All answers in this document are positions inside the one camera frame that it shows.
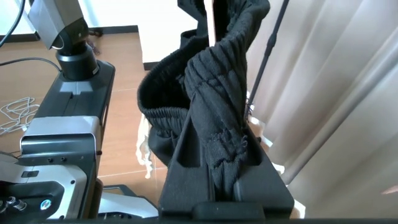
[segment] wooden floor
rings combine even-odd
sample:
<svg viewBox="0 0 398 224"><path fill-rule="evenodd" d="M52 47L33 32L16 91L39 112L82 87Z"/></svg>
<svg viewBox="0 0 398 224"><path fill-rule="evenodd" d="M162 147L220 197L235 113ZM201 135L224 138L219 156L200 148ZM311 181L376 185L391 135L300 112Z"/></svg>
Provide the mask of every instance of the wooden floor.
<svg viewBox="0 0 398 224"><path fill-rule="evenodd" d="M95 42L101 51L97 58L116 67L99 178L104 185L126 184L137 195L157 204L167 173L166 166L153 158L155 170L150 179L145 179L145 166L140 166L135 156L141 118L137 108L137 88L146 74L142 66L139 36L104 35ZM0 49L0 62L22 57L43 57L56 62L55 52L46 50L41 42L6 44ZM34 97L40 103L56 74L51 65L40 61L0 67L0 107L27 96ZM7 121L0 114L0 124ZM16 131L0 136L0 151L19 151L22 134L22 131Z"/></svg>

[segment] black fabric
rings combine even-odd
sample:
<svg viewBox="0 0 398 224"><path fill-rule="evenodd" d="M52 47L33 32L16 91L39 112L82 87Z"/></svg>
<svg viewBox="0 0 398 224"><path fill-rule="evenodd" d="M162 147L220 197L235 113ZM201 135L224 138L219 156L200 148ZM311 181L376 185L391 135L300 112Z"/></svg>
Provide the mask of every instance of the black fabric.
<svg viewBox="0 0 398 224"><path fill-rule="evenodd" d="M220 41L214 47L207 47L207 36L192 35L193 31L182 34L186 43L182 40L182 47L163 59L142 81L138 104L153 125L151 133L157 138L171 138L172 142L178 139L187 111L191 110L193 127L200 146L206 151L216 193L231 199L233 184L247 157L247 142L242 132L246 51L269 11L269 3L262 0L220 2L224 10L215 9L224 22L219 26L216 23ZM168 164L164 153L174 151L173 148L159 150L161 147L154 143L149 147Z"/></svg>

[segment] white drawstring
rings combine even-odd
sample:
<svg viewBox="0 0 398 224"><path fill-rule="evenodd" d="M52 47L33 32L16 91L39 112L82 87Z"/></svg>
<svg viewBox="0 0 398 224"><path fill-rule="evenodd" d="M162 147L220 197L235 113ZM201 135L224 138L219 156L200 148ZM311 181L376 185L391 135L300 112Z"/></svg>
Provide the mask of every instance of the white drawstring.
<svg viewBox="0 0 398 224"><path fill-rule="evenodd" d="M40 106L33 105L34 101L35 98L25 97L0 108L0 112L10 119L9 122L0 124L0 136L20 129L26 130L32 121L29 118L36 114Z"/></svg>

